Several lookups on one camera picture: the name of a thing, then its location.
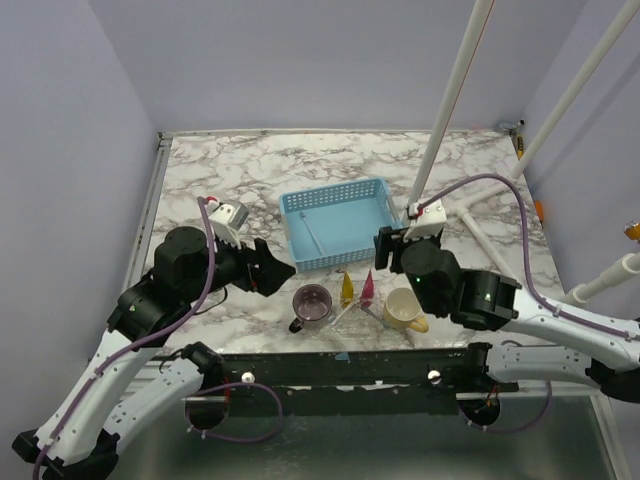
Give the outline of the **purple grey mug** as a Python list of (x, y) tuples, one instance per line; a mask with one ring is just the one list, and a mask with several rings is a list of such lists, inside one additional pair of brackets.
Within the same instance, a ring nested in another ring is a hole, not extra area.
[(292, 299), (294, 319), (288, 330), (297, 334), (303, 330), (316, 331), (328, 324), (333, 301), (329, 291), (319, 284), (307, 284), (299, 288)]

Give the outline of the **pink toothpaste tube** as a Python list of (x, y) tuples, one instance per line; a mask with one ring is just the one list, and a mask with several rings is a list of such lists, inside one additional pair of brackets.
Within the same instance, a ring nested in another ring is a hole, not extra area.
[(362, 307), (369, 307), (375, 298), (375, 283), (372, 270), (369, 270), (365, 279), (361, 295), (360, 304)]

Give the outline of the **yellow toothpaste tube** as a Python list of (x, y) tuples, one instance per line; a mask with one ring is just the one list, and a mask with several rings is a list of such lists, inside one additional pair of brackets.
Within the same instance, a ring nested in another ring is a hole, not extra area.
[(347, 271), (343, 274), (342, 285), (341, 285), (341, 293), (340, 293), (340, 304), (342, 308), (346, 308), (349, 306), (355, 297), (354, 284), (351, 280), (351, 277)]

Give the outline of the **yellow ceramic mug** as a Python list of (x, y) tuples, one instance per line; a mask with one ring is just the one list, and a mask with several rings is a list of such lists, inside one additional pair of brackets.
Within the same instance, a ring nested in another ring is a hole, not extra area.
[(396, 288), (386, 296), (382, 318), (389, 327), (397, 330), (411, 329), (418, 333), (429, 330), (426, 315), (411, 288)]

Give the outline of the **light blue plastic basket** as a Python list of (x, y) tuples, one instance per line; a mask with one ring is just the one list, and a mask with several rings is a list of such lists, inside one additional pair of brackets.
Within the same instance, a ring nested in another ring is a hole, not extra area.
[[(285, 193), (279, 206), (290, 256), (300, 272), (371, 259), (379, 229), (402, 226), (391, 191), (379, 177)], [(301, 210), (327, 255), (319, 253)]]

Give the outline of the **white toothbrush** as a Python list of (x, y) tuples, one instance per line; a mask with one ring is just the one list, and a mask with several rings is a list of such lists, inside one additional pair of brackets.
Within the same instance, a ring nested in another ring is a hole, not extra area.
[(331, 326), (335, 326), (348, 312), (359, 307), (359, 302), (352, 302), (347, 305), (339, 314), (337, 314), (333, 320), (330, 322)]

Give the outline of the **clear textured glass tray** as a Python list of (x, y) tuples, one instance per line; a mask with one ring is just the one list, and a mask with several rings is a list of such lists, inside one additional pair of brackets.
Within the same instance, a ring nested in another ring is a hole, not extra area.
[[(370, 308), (382, 317), (381, 306), (381, 300), (375, 298)], [(376, 320), (357, 308), (348, 312), (335, 326), (331, 326), (330, 322), (343, 309), (341, 305), (333, 305), (326, 326), (320, 330), (303, 330), (293, 335), (313, 344), (322, 344), (325, 348), (362, 347), (364, 349), (381, 349), (400, 345), (411, 338), (408, 330), (397, 330), (389, 326), (384, 329)]]

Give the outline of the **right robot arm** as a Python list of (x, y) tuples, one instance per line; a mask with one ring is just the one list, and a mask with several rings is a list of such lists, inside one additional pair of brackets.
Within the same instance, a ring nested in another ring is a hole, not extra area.
[(468, 330), (518, 333), (540, 346), (488, 347), (483, 369), (500, 383), (547, 380), (593, 386), (610, 398), (639, 401), (639, 323), (548, 300), (517, 280), (464, 269), (439, 236), (405, 240), (383, 227), (375, 267), (403, 274), (423, 312)]

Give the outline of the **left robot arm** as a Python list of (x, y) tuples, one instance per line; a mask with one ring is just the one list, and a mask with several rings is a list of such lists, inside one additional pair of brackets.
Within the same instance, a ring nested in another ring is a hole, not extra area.
[(125, 398), (126, 388), (169, 336), (210, 293), (233, 284), (268, 297), (295, 272), (262, 239), (252, 247), (232, 247), (216, 240), (211, 227), (171, 230), (154, 252), (152, 269), (119, 297), (71, 393), (45, 424), (20, 433), (13, 450), (33, 464), (35, 478), (107, 478), (126, 446), (168, 407), (225, 379), (222, 358), (195, 342)]

